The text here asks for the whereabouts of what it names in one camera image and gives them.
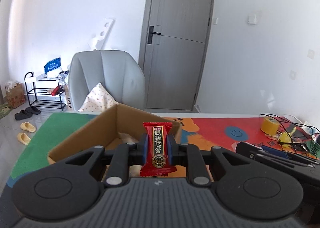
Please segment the small brown carton on floor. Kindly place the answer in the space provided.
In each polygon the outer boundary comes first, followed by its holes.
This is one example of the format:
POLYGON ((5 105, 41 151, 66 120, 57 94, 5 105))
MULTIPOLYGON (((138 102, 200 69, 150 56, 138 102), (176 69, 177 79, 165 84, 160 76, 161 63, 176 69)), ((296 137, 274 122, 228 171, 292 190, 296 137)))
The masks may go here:
POLYGON ((7 103, 11 108, 17 108, 25 103, 24 89, 20 82, 8 81, 5 83, 7 103))

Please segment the colourful cartoon table mat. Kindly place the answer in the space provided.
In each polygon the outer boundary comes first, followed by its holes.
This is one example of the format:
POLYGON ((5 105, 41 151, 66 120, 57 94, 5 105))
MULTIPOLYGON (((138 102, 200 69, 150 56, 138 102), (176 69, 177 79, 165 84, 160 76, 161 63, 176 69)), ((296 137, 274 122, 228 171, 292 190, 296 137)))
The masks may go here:
POLYGON ((294 153, 295 149, 278 143, 260 129, 263 116, 256 117, 205 117, 191 114, 183 117, 160 117, 147 112, 117 105, 100 114, 53 113, 31 138, 29 145, 18 158, 7 185, 25 173, 36 171, 90 147, 101 145, 115 149, 123 141, 120 133, 140 140, 146 133, 145 122, 171 122, 170 133, 178 143, 192 143, 200 150, 221 146, 235 150, 236 143, 245 141, 255 146, 268 146, 294 153))

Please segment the black metal shoe rack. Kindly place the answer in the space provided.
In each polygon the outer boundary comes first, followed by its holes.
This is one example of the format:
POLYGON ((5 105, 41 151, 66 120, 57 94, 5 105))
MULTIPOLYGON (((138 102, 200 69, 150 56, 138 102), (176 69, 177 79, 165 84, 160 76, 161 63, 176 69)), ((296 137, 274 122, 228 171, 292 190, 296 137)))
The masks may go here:
POLYGON ((63 102, 65 89, 59 83, 59 78, 48 79, 45 74, 36 77, 33 72, 28 72, 24 76, 24 86, 29 106, 61 112, 66 108, 63 102), (61 87, 60 93, 52 97, 50 92, 58 85, 61 87))

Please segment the brown SF paper bag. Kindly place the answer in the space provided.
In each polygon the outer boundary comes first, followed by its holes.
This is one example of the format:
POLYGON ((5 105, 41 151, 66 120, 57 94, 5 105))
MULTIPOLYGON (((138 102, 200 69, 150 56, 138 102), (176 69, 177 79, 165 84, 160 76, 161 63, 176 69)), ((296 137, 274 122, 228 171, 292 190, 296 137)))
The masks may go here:
POLYGON ((65 89, 67 110, 68 111, 73 111, 72 101, 71 101, 68 85, 64 85, 64 89, 65 89))

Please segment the yellow slipper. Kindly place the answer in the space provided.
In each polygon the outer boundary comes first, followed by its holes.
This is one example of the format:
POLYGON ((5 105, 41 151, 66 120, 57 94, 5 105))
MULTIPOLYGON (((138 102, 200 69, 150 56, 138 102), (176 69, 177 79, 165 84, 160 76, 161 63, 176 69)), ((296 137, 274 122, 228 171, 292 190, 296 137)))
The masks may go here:
POLYGON ((24 144, 25 146, 28 146, 31 141, 31 138, 29 138, 29 136, 23 132, 17 135, 17 139, 20 143, 24 144))
POLYGON ((21 123, 21 124, 20 124, 20 128, 21 128, 22 130, 25 130, 25 131, 29 132, 29 133, 34 133, 34 132, 36 132, 36 127, 35 127, 34 125, 32 125, 31 123, 29 123, 29 122, 23 122, 23 123, 21 123))

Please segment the black slipper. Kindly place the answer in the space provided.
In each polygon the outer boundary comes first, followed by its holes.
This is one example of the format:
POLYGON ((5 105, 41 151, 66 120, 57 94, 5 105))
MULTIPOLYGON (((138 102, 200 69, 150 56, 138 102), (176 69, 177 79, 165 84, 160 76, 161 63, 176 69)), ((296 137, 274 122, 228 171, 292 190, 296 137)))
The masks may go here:
POLYGON ((21 110, 20 112, 15 114, 15 120, 20 121, 20 120, 24 120, 24 119, 29 119, 30 117, 32 117, 33 114, 31 112, 28 112, 26 110, 21 110))
POLYGON ((39 110, 36 106, 27 107, 25 111, 31 113, 32 115, 39 115, 41 113, 41 110, 39 110))

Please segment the yellow toy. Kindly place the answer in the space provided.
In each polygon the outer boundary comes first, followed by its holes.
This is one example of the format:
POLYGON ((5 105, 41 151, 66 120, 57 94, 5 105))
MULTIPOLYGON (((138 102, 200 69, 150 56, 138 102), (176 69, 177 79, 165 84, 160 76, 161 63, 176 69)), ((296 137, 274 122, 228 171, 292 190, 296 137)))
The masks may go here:
POLYGON ((280 143, 291 143, 291 136, 287 132, 283 132, 278 136, 280 143))

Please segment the white foam packing piece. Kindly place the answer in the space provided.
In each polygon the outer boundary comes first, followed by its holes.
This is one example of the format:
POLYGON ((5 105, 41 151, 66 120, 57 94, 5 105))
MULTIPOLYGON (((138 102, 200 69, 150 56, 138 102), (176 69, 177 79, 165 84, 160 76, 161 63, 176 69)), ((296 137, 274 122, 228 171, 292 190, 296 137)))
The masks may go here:
POLYGON ((109 17, 105 17, 100 21, 99 27, 96 28, 96 31, 87 43, 91 51, 104 50, 106 48, 114 22, 115 19, 109 17))

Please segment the blue plastic bag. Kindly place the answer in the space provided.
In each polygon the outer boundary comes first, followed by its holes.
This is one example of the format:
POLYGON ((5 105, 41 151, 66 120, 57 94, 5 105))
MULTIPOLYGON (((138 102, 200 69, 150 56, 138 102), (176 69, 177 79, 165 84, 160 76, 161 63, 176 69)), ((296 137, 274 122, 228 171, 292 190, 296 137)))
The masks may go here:
POLYGON ((55 58, 51 61, 48 61, 44 65, 44 73, 47 74, 48 72, 58 69, 59 67, 61 67, 61 58, 55 58))

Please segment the yellow tape roll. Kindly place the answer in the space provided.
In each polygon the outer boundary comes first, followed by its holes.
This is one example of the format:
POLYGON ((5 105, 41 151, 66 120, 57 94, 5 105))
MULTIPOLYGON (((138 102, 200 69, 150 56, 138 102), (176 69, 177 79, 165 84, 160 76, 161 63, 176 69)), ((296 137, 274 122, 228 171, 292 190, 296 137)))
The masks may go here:
POLYGON ((267 135, 276 135, 280 127, 280 122, 270 116, 263 117, 260 129, 267 135))

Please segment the brown cardboard box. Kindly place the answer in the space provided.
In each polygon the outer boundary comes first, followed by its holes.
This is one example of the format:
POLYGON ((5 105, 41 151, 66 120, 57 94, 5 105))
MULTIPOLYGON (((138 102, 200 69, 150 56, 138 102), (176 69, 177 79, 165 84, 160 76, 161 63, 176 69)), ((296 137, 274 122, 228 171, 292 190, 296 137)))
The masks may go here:
POLYGON ((145 122, 172 123, 169 133, 175 137, 177 142, 180 142, 182 125, 178 121, 118 104, 98 116, 93 115, 91 121, 51 149, 47 155, 48 162, 55 164, 98 145, 103 146, 106 150, 116 149, 118 145, 123 143, 118 133, 127 133, 139 141, 141 136, 146 133, 143 126, 145 122))

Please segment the red object on rack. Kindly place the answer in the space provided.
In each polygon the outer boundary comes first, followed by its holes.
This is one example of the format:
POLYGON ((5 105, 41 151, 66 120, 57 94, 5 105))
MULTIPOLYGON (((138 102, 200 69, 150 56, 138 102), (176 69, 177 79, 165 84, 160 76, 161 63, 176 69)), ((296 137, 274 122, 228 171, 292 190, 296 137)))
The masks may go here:
POLYGON ((54 89, 51 90, 50 94, 52 97, 58 95, 60 93, 61 87, 58 85, 54 89))

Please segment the cream dotted cushion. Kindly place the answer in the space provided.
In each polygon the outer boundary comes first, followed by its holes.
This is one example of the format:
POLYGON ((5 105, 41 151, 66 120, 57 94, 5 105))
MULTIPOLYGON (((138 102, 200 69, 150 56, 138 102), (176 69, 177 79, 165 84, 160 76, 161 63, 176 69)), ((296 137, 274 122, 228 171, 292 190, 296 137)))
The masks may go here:
POLYGON ((102 113, 117 104, 118 102, 99 82, 87 95, 78 111, 102 113))

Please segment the white wall switch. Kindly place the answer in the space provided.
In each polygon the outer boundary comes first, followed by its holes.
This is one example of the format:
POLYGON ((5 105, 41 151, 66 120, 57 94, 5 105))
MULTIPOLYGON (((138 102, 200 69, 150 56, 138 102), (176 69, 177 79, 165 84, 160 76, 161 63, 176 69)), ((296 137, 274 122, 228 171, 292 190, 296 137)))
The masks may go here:
POLYGON ((249 14, 248 15, 248 19, 247 19, 247 23, 249 25, 256 25, 257 24, 257 15, 256 14, 249 14))

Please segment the red candy packet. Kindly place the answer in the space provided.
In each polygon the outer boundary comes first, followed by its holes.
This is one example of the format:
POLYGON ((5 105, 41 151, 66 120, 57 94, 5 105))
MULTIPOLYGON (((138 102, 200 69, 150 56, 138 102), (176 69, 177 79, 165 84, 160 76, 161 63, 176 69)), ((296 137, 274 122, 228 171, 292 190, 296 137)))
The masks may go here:
POLYGON ((172 128, 170 122, 145 122, 143 124, 148 136, 146 158, 141 167, 141 177, 167 177, 177 171, 171 164, 168 153, 168 134, 172 128))

